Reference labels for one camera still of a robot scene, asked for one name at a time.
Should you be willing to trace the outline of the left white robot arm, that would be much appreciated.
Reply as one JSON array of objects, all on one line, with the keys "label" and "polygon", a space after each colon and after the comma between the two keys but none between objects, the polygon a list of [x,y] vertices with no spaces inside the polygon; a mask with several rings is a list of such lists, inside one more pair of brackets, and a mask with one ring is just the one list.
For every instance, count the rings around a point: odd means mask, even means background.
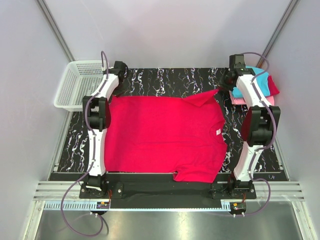
[{"label": "left white robot arm", "polygon": [[123,82],[128,66],[115,61],[111,68],[102,67],[102,81],[97,89],[82,99],[82,113],[89,137],[89,164],[84,186],[97,198],[108,193],[104,161],[105,136],[111,125],[109,100]]}]

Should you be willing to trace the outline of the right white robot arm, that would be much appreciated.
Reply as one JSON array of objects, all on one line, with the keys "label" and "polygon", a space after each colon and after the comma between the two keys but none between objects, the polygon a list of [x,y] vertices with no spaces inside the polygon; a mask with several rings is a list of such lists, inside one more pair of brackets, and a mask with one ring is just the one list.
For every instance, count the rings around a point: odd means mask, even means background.
[{"label": "right white robot arm", "polygon": [[254,192],[255,167],[262,152],[273,145],[281,115],[280,108],[264,96],[257,82],[259,76],[246,66],[245,54],[240,53],[229,56],[229,67],[220,79],[224,90],[240,90],[248,108],[241,127],[242,151],[226,184],[226,192],[235,199]]}]

